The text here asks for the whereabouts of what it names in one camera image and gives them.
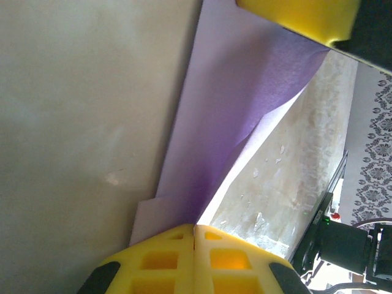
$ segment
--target marble surface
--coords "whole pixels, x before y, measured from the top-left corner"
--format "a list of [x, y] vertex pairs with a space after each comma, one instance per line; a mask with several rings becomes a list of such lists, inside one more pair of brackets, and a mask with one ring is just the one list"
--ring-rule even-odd
[[230, 186], [211, 225], [288, 257], [344, 150], [357, 62], [329, 52]]

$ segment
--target yellow plastic part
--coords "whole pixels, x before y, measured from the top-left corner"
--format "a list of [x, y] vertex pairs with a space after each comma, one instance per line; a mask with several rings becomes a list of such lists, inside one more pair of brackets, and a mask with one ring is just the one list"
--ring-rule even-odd
[[269, 268], [288, 261], [204, 225], [182, 225], [104, 260], [120, 263], [105, 294], [283, 294]]
[[216, 228], [195, 228], [195, 294], [283, 294], [269, 268], [288, 261]]
[[361, 0], [236, 0], [267, 20], [331, 47], [348, 40]]
[[193, 293], [194, 225], [181, 225], [108, 259], [121, 266], [106, 294]]

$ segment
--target paper sheet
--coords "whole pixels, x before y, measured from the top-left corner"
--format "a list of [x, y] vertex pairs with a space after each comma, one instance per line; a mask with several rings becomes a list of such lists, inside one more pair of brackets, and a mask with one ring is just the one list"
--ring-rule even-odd
[[130, 243], [208, 224], [327, 51], [234, 1], [204, 1], [157, 194], [139, 203]]

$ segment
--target black damask pattern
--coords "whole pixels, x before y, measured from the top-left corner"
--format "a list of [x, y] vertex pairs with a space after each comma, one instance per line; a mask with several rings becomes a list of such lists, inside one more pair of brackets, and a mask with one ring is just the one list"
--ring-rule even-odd
[[381, 74], [384, 76], [378, 82], [381, 91], [374, 99], [379, 107], [372, 110], [377, 116], [370, 120], [372, 132], [367, 135], [370, 142], [365, 149], [368, 156], [363, 158], [366, 165], [361, 168], [363, 178], [358, 181], [361, 187], [356, 190], [352, 224], [384, 217], [392, 204], [392, 76]]

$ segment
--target beige wall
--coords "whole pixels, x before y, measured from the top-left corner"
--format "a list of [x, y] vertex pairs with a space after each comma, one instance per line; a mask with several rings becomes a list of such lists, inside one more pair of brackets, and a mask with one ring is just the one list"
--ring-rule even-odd
[[75, 293], [154, 194], [199, 0], [0, 4], [1, 293]]

